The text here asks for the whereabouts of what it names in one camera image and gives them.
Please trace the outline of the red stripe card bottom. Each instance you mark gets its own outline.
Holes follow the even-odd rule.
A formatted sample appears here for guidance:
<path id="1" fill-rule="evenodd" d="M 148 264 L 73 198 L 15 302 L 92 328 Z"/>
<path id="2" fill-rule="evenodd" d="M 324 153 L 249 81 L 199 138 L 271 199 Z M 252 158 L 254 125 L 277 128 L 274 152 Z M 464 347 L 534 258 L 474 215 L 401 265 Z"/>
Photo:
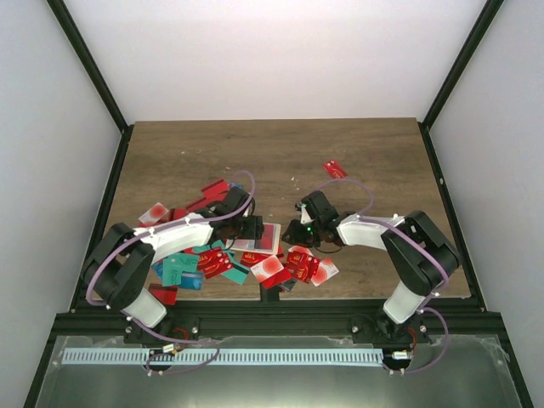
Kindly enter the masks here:
<path id="1" fill-rule="evenodd" d="M 281 226 L 279 224 L 265 223 L 261 238 L 255 240 L 254 249 L 261 253 L 275 254 L 280 243 Z"/>

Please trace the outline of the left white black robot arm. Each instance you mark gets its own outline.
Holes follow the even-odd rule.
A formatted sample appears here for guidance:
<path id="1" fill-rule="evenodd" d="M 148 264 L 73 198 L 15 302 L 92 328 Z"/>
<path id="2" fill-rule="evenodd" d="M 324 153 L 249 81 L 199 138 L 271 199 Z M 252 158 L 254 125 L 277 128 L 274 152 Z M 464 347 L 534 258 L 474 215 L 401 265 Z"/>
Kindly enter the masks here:
<path id="1" fill-rule="evenodd" d="M 174 324 L 167 307 L 145 288 L 151 266 L 215 241 L 261 239 L 264 221 L 254 208 L 252 195 L 233 187 L 223 200 L 164 224 L 134 229 L 112 225 L 82 266 L 87 302 L 120 311 L 142 325 L 151 341 L 166 342 Z"/>

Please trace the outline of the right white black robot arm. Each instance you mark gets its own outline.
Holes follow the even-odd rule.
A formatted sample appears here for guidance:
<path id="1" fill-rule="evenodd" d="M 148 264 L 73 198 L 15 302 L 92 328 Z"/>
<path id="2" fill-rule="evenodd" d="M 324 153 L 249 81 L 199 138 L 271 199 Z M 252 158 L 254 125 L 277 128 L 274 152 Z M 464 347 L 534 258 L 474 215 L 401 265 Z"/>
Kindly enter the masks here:
<path id="1" fill-rule="evenodd" d="M 399 284 L 384 302 L 384 316 L 377 322 L 378 334 L 387 342 L 398 342 L 408 332 L 407 321 L 461 267 L 461 255 L 425 212 L 391 218 L 340 213 L 320 190 L 306 195 L 295 208 L 300 217 L 288 224 L 281 237 L 285 243 L 316 249 L 327 242 L 375 248 L 389 255 Z"/>

